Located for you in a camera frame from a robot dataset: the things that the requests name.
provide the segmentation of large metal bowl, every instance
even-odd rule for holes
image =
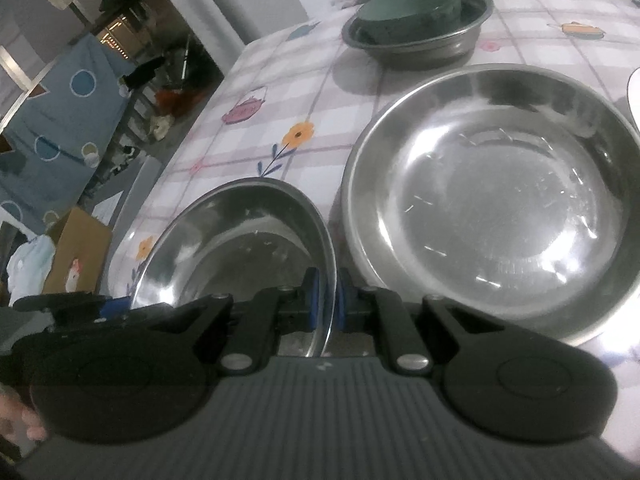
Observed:
[[[639,142],[609,102],[549,70],[438,76],[351,152],[355,263],[406,301],[441,294],[580,344],[638,297]]]
[[[342,28],[344,43],[359,48],[380,63],[399,70],[421,70],[452,62],[476,46],[481,25],[494,12],[492,0],[460,0],[460,27],[442,36],[411,43],[376,44],[355,14]]]
[[[221,293],[247,301],[263,288],[298,286],[308,267],[320,270],[318,326],[292,344],[311,356],[320,355],[331,330],[337,273],[331,238],[295,187],[244,178],[207,193],[169,225],[143,264],[132,308],[180,306]]]

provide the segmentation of plaid tablecloth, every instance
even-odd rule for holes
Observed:
[[[626,83],[640,66],[639,0],[494,0],[467,64],[521,63],[573,77],[628,115]],[[351,147],[373,115],[431,75],[395,72],[348,48],[340,31],[354,9],[282,30],[242,53],[188,133],[111,261],[111,293],[130,290],[159,235],[206,192],[246,176],[297,186],[330,228]],[[341,240],[336,240],[338,250]],[[640,337],[640,323],[634,330]],[[605,438],[640,463],[640,347],[588,349],[621,387]]]

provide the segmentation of white plastic bag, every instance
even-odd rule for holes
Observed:
[[[47,235],[37,236],[17,248],[6,266],[11,294],[9,306],[20,298],[37,296],[42,292],[55,254],[56,247]]]

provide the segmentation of human hand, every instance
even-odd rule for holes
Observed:
[[[17,430],[21,424],[26,426],[29,439],[44,440],[47,437],[37,413],[27,408],[17,395],[0,393],[0,434],[17,444]]]

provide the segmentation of pink printed flower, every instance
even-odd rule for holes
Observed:
[[[500,43],[497,41],[480,41],[478,47],[486,52],[497,52],[500,50]]]
[[[189,170],[189,174],[191,176],[195,175],[196,173],[198,173],[202,168],[204,168],[204,164],[202,163],[203,159],[199,159]]]

